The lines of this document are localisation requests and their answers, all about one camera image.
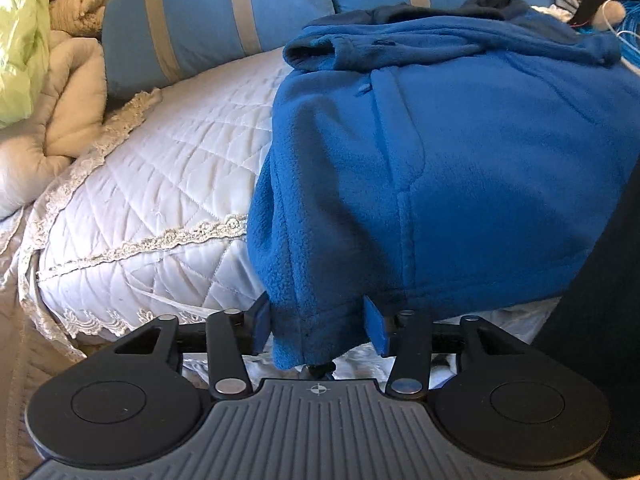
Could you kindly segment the blue striped pillow left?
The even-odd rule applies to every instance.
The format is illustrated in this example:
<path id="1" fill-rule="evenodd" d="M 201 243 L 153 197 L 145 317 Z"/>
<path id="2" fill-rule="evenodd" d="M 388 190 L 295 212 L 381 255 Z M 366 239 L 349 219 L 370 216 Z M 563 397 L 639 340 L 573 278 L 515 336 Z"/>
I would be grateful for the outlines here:
<path id="1" fill-rule="evenodd" d="M 107 91 L 129 99 L 282 47 L 331 0 L 110 0 L 102 27 Z"/>

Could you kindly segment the beige comforter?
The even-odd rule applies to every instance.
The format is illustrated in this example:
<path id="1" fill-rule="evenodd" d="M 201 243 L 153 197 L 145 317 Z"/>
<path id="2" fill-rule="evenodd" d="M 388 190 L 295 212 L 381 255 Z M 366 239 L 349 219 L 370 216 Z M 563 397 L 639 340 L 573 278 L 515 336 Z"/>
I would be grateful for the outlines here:
<path id="1" fill-rule="evenodd" d="M 34 111 L 1 126 L 3 218 L 34 202 L 100 136 L 107 95 L 101 32 L 50 32 L 49 69 Z"/>

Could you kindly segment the light green blanket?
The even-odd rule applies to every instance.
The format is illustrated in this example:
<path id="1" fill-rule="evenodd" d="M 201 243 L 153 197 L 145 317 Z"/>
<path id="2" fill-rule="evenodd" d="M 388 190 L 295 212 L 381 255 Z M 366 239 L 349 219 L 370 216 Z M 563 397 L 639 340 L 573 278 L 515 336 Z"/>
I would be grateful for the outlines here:
<path id="1" fill-rule="evenodd" d="M 108 0 L 1 0 L 1 125 L 32 114 L 49 69 L 50 32 L 96 37 Z"/>

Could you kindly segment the plush teddy bear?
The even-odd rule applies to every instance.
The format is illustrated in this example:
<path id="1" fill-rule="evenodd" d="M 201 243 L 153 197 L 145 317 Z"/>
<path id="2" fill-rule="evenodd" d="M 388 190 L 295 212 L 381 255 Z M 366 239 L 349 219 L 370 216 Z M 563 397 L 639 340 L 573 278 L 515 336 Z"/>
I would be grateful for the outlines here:
<path id="1" fill-rule="evenodd" d="M 594 14 L 591 25 L 600 32 L 614 30 L 625 18 L 626 9 L 623 3 L 618 0 L 606 0 Z"/>

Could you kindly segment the white quilted bedspread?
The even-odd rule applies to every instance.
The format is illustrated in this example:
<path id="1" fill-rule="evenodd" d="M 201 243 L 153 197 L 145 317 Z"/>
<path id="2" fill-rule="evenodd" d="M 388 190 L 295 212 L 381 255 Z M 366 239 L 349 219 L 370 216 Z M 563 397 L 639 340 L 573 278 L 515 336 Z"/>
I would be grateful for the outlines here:
<path id="1" fill-rule="evenodd" d="M 40 378 L 162 314 L 254 304 L 248 210 L 290 69 L 279 51 L 142 92 L 31 204 L 1 216 L 1 307 Z"/>

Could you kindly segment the blue fleece jacket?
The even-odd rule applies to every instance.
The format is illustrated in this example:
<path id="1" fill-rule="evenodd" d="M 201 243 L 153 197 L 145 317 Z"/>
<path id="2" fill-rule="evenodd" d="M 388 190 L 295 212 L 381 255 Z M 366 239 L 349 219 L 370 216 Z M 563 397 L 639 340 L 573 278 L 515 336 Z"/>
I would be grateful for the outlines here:
<path id="1" fill-rule="evenodd" d="M 283 57 L 247 223 L 281 368 L 362 344 L 367 300 L 442 320 L 562 295 L 636 166 L 617 38 L 522 0 L 336 14 Z"/>

